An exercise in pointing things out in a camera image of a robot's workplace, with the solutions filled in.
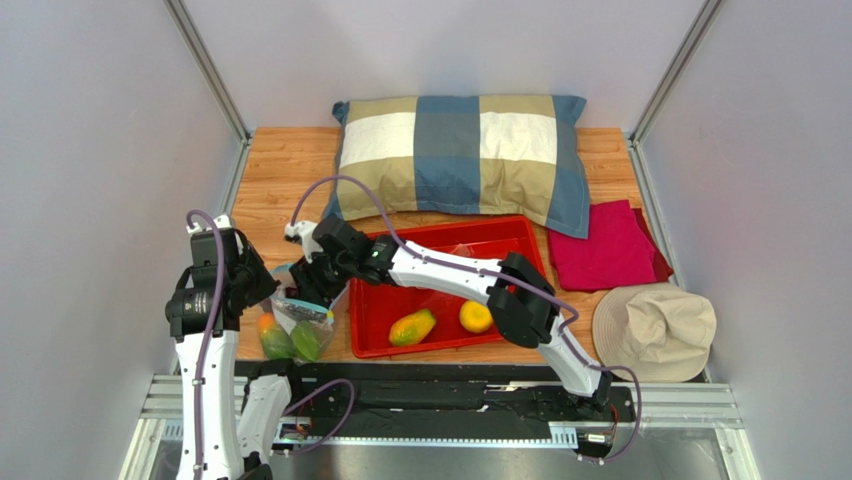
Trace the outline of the clear zip top bag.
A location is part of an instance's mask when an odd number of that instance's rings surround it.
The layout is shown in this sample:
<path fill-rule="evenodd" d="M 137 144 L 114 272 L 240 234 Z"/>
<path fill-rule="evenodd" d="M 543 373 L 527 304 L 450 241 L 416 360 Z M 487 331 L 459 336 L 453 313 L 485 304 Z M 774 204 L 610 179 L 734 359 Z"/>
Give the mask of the clear zip top bag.
<path fill-rule="evenodd" d="M 308 322 L 322 345 L 321 358 L 337 329 L 335 313 L 343 312 L 348 307 L 349 285 L 344 287 L 330 307 L 298 300 L 291 297 L 296 287 L 289 273 L 291 266 L 292 263 L 285 263 L 271 270 L 271 275 L 281 284 L 273 295 L 260 303 L 263 313 L 256 323 L 258 337 L 268 360 L 290 359 L 297 364 L 314 363 L 305 362 L 297 356 L 290 333 L 298 323 Z"/>

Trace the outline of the yellow green fake mango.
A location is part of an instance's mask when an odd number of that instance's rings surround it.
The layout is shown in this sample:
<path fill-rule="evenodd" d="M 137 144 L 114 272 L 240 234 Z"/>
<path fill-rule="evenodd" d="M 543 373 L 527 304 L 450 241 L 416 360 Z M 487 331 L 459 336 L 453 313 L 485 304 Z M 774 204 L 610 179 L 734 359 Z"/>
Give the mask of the yellow green fake mango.
<path fill-rule="evenodd" d="M 390 328 L 388 340 L 394 347 L 419 344 L 433 330 L 436 319 L 429 309 L 421 309 L 398 319 Z"/>

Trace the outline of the yellow fake lemon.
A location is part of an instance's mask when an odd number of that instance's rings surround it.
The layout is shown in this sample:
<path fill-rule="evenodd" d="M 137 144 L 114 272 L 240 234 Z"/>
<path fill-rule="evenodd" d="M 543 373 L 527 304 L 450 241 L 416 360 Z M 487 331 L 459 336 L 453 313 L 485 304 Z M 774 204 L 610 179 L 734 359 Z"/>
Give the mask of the yellow fake lemon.
<path fill-rule="evenodd" d="M 489 309 L 485 305 L 470 300 L 460 307 L 458 319 L 462 328 L 472 334 L 482 334 L 494 324 Z"/>

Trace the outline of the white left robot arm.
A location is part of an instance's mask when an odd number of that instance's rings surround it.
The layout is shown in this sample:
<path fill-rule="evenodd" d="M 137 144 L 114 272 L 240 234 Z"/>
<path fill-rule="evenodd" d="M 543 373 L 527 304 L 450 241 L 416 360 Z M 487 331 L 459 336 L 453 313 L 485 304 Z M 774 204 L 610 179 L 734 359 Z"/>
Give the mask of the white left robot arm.
<path fill-rule="evenodd" d="M 261 363 L 236 399 L 235 358 L 244 310 L 279 287 L 226 217 L 189 228 L 192 264 L 165 307 L 182 379 L 179 479 L 269 479 L 273 437 L 292 398 L 289 360 Z"/>

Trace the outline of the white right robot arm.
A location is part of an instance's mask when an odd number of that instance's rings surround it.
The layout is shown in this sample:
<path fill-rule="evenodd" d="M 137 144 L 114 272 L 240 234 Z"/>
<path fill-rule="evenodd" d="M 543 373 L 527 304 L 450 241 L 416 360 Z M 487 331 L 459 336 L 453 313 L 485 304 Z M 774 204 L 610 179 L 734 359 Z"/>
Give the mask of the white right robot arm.
<path fill-rule="evenodd" d="M 466 258 L 430 250 L 395 231 L 371 239 L 335 216 L 291 222 L 285 239 L 303 250 L 290 269 L 297 299 L 329 307 L 358 279 L 478 302 L 489 309 L 501 337 L 536 350 L 568 393 L 596 409 L 608 404 L 612 376 L 570 332 L 576 310 L 555 296 L 526 257 L 511 252 L 502 260 Z"/>

